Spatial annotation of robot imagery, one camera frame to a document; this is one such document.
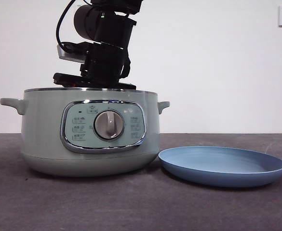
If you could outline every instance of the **white wall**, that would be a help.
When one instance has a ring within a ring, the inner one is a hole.
[[[78,64],[57,58],[55,27],[67,3],[0,1],[0,98],[55,87],[55,72],[79,73]],[[132,17],[138,24],[125,82],[171,101],[160,116],[161,132],[282,132],[280,4],[282,0],[144,0],[141,12]],[[72,15],[63,23],[61,38],[81,42]],[[0,133],[20,128],[21,116],[0,106]]]

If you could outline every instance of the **chrome panel trim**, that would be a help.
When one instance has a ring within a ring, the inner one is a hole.
[[[65,127],[66,127],[66,119],[67,119],[67,114],[69,109],[76,105],[76,104],[85,104],[85,103],[122,103],[122,104],[132,104],[132,105],[136,105],[141,109],[141,112],[143,114],[143,121],[144,121],[144,134],[142,136],[142,138],[134,143],[134,144],[130,144],[130,145],[126,145],[126,146],[121,146],[121,147],[105,147],[105,148],[86,148],[86,147],[81,147],[81,146],[77,146],[74,145],[72,143],[70,143],[66,137],[65,134]],[[130,102],[130,101],[121,101],[121,100],[84,100],[84,101],[74,101],[69,103],[63,111],[63,115],[62,115],[62,121],[61,121],[61,125],[60,125],[60,140],[63,143],[63,145],[70,151],[75,152],[75,153],[82,153],[82,154],[108,154],[108,153],[117,153],[117,152],[122,152],[122,151],[128,151],[132,148],[135,148],[137,146],[140,146],[143,142],[144,139],[146,137],[146,133],[147,133],[147,129],[146,129],[146,119],[144,116],[144,110],[141,107],[141,105],[139,105],[138,103],[134,103],[134,102]]]
[[[128,90],[128,89],[107,89],[107,88],[32,88],[27,89],[24,92],[32,92],[32,91],[46,91],[46,90],[78,90],[78,91],[117,91],[117,92],[133,92],[133,93],[142,93],[142,94],[154,94],[158,95],[155,92],[151,91],[143,91],[143,90]]]

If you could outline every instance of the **silver knob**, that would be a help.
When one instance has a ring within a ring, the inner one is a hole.
[[[123,130],[123,119],[116,112],[102,112],[94,122],[94,129],[103,139],[115,139]]]

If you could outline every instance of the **gray tabletop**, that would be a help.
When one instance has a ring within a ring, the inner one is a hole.
[[[156,159],[100,178],[30,170],[20,134],[0,134],[0,231],[282,231],[282,178],[250,189],[180,180]],[[161,148],[226,146],[282,158],[282,134],[162,134]]]

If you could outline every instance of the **blue plate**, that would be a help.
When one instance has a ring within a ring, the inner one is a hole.
[[[159,153],[173,175],[218,187],[255,187],[282,176],[282,160],[264,153],[224,147],[178,147]]]

